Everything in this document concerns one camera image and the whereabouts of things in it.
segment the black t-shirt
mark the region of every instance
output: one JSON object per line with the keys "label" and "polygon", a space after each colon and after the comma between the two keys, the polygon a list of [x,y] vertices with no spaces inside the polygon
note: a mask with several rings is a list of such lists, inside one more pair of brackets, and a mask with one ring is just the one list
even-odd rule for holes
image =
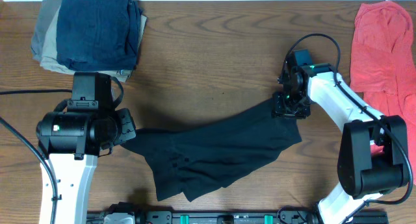
{"label": "black t-shirt", "polygon": [[146,159],[157,200],[181,192],[189,201],[225,188],[301,142],[295,119],[273,118],[269,99],[231,118],[197,129],[140,129],[122,147]]}

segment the folded gray shirt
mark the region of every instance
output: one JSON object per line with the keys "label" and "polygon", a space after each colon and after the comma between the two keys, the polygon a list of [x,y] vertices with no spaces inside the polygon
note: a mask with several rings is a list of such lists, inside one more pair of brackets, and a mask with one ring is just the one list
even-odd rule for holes
{"label": "folded gray shirt", "polygon": [[44,46],[46,31],[49,28],[53,16],[60,7],[62,0],[43,0],[39,10],[38,20],[34,26],[31,50],[33,59],[40,62],[42,58],[42,48]]}

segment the wire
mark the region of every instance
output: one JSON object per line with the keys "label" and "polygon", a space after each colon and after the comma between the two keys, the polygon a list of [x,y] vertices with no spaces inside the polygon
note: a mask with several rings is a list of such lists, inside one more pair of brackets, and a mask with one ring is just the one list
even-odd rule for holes
{"label": "wire", "polygon": [[400,141],[397,139],[397,137],[373,114],[371,114],[368,110],[367,107],[361,106],[357,100],[355,100],[342,86],[341,86],[341,81],[338,81],[337,78],[337,74],[338,74],[338,67],[339,67],[339,62],[341,60],[341,49],[339,48],[338,43],[330,36],[322,34],[322,33],[313,33],[313,34],[308,34],[306,36],[303,36],[302,38],[300,38],[297,42],[295,42],[292,47],[289,49],[289,51],[286,54],[285,60],[283,61],[283,67],[282,67],[282,73],[286,68],[286,63],[287,63],[287,59],[289,58],[290,53],[292,53],[292,50],[304,39],[311,37],[311,36],[321,36],[321,37],[325,37],[329,40],[331,40],[333,42],[333,44],[336,46],[337,48],[337,63],[335,65],[335,70],[333,71],[333,80],[335,82],[335,85],[340,89],[340,91],[342,91],[347,98],[349,98],[363,113],[366,113],[366,115],[370,116],[374,122],[376,122],[385,132],[386,135],[388,135],[396,144],[398,150],[400,151],[400,154],[402,155],[404,162],[405,162],[405,166],[408,169],[409,172],[409,182],[408,182],[408,189],[406,190],[406,193],[403,195],[402,198],[396,200],[396,201],[378,201],[378,200],[374,200],[374,199],[369,199],[364,201],[364,205],[361,207],[363,208],[365,205],[368,205],[369,203],[378,203],[378,204],[383,204],[383,205],[398,205],[400,203],[403,203],[406,199],[409,198],[411,191],[413,189],[413,172],[410,166],[410,162],[409,162],[409,158],[406,155],[406,153],[404,152],[404,149],[402,147],[402,144],[400,143]]}
{"label": "wire", "polygon": [[71,99],[64,99],[62,100],[57,107],[55,107],[55,109],[53,109],[54,112],[62,112],[64,111],[64,109],[67,107],[68,105],[68,101],[70,101]]}
{"label": "wire", "polygon": [[282,220],[282,218],[281,218],[281,216],[280,216],[280,212],[281,212],[281,211],[285,211],[285,208],[291,208],[291,209],[295,210],[295,211],[299,214],[299,218],[300,218],[302,221],[304,221],[303,223],[307,223],[306,219],[305,219],[304,217],[302,217],[302,215],[299,213],[299,210],[297,210],[297,209],[296,209],[296,207],[291,206],[291,205],[285,205],[285,206],[281,207],[281,208],[278,210],[277,217],[280,219],[280,222],[282,222],[283,224],[288,224],[287,222],[285,222],[284,220]]}
{"label": "wire", "polygon": [[68,93],[72,93],[72,90],[67,90],[67,89],[57,89],[57,90],[14,90],[14,91],[4,91],[4,92],[0,92],[0,95],[25,94],[25,93],[54,93],[54,92],[68,92]]}
{"label": "wire", "polygon": [[362,203],[360,206],[358,206],[358,208],[356,208],[350,215],[348,215],[347,217],[345,217],[345,219],[341,222],[341,224],[345,224],[348,222],[348,220],[352,217],[354,217],[359,211],[361,211],[365,206],[367,206],[368,204],[366,202]]}
{"label": "wire", "polygon": [[35,147],[24,137],[22,136],[15,128],[13,128],[10,124],[8,124],[2,117],[0,117],[0,123],[5,126],[7,130],[13,133],[19,140],[21,140],[36,156],[36,158],[40,161],[43,167],[46,170],[49,179],[51,180],[52,185],[52,213],[51,213],[51,224],[55,223],[55,216],[57,215],[57,203],[58,203],[58,186],[55,179],[54,174],[51,171],[51,168],[46,164],[42,155],[35,149]]}
{"label": "wire", "polygon": [[123,89],[122,84],[120,83],[120,81],[118,81],[116,77],[110,77],[110,79],[114,81],[117,84],[118,88],[120,89],[119,96],[113,102],[113,107],[116,108],[123,101],[124,89]]}

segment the wood grain surface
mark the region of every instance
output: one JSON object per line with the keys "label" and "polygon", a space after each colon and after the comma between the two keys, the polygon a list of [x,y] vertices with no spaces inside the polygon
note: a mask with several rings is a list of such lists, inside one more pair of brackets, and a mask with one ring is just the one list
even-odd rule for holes
{"label": "wood grain surface", "polygon": [[[416,21],[416,3],[399,2]],[[283,57],[301,36],[323,32],[341,46],[340,72],[349,82],[357,1],[141,2],[149,17],[137,70],[125,84],[136,126],[189,129],[237,114],[278,88]],[[71,88],[72,76],[43,70],[30,43],[40,3],[5,3],[0,11],[0,91]],[[315,62],[335,62],[335,48],[311,38]],[[36,144],[35,127],[67,93],[4,95],[0,116]],[[341,133],[319,107],[298,121],[302,143],[245,178],[188,202],[183,194],[157,202],[144,158],[116,147],[99,159],[89,210],[119,201],[174,210],[277,210],[312,206],[337,183]],[[37,223],[42,197],[39,163],[0,127],[0,223]],[[398,199],[404,189],[385,199]],[[416,195],[388,211],[391,223],[415,223]]]}

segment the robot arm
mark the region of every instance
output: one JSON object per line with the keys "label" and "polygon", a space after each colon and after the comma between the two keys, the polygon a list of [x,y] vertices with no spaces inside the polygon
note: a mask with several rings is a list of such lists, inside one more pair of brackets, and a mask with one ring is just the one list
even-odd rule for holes
{"label": "robot arm", "polygon": [[[317,103],[343,133],[338,159],[339,183],[318,204],[322,223],[342,223],[369,199],[378,199],[409,182],[409,171],[397,147],[374,120],[363,113],[336,85],[329,64],[314,64],[307,50],[293,52],[279,82],[283,91],[274,95],[274,115],[306,118]],[[337,73],[343,89],[398,136],[407,153],[406,124],[398,116],[385,117],[355,94]],[[383,145],[382,156],[371,157],[370,145]]]}
{"label": "robot arm", "polygon": [[[47,113],[36,128],[39,148],[58,186],[55,223],[85,224],[88,193],[99,152],[136,136],[128,109],[115,110],[121,95],[112,98],[109,75],[75,73],[72,98]],[[51,223],[51,180],[42,168],[42,206],[39,223]]]}

